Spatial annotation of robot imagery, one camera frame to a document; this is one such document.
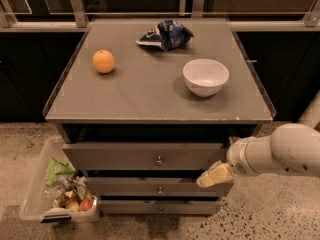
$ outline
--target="concrete floor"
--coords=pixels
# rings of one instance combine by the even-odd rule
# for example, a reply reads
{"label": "concrete floor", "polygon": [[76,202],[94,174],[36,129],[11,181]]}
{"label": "concrete floor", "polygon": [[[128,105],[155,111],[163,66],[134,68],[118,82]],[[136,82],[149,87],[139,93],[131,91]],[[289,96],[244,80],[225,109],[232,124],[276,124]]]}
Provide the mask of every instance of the concrete floor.
{"label": "concrete floor", "polygon": [[[263,126],[270,134],[279,123]],[[0,239],[320,239],[320,179],[236,177],[209,217],[103,216],[96,223],[40,224],[19,218],[51,124],[0,124]]]}

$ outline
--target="orange fruit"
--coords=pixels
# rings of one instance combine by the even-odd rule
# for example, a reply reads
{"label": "orange fruit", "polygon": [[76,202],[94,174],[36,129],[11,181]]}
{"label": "orange fruit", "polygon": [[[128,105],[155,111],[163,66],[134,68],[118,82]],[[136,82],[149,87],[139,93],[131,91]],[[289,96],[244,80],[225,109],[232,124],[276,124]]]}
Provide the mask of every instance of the orange fruit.
{"label": "orange fruit", "polygon": [[96,51],[93,55],[93,66],[100,73],[109,73],[114,69],[114,57],[107,50]]}

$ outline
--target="drawer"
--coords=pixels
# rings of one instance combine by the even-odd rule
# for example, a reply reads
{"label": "drawer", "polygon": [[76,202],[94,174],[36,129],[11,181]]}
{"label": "drawer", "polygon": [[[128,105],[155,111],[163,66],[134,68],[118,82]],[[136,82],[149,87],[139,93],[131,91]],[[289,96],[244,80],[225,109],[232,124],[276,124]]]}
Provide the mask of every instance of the drawer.
{"label": "drawer", "polygon": [[86,178],[92,194],[111,199],[123,196],[152,197],[224,197],[233,181],[200,188],[192,179],[184,178]]}
{"label": "drawer", "polygon": [[81,142],[63,150],[78,170],[206,170],[225,158],[222,143]]}
{"label": "drawer", "polygon": [[99,201],[103,214],[212,215],[221,201]]}

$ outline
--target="bowl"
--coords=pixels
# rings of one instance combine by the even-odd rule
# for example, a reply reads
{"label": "bowl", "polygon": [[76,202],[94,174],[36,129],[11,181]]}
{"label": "bowl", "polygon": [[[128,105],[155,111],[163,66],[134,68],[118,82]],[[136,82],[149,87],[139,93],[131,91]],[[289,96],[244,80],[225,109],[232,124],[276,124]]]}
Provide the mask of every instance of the bowl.
{"label": "bowl", "polygon": [[228,69],[220,62],[197,59],[183,68],[183,76],[189,90],[200,97],[208,97],[219,92],[229,79]]}

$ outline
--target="crumpled chip bag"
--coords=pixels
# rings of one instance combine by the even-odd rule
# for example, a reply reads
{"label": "crumpled chip bag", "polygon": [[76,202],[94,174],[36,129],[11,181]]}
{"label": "crumpled chip bag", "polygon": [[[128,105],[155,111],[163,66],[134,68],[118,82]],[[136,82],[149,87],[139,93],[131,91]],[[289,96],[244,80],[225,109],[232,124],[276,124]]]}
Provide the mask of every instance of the crumpled chip bag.
{"label": "crumpled chip bag", "polygon": [[169,51],[186,44],[191,37],[193,33],[182,24],[174,20],[165,20],[150,29],[137,44]]}

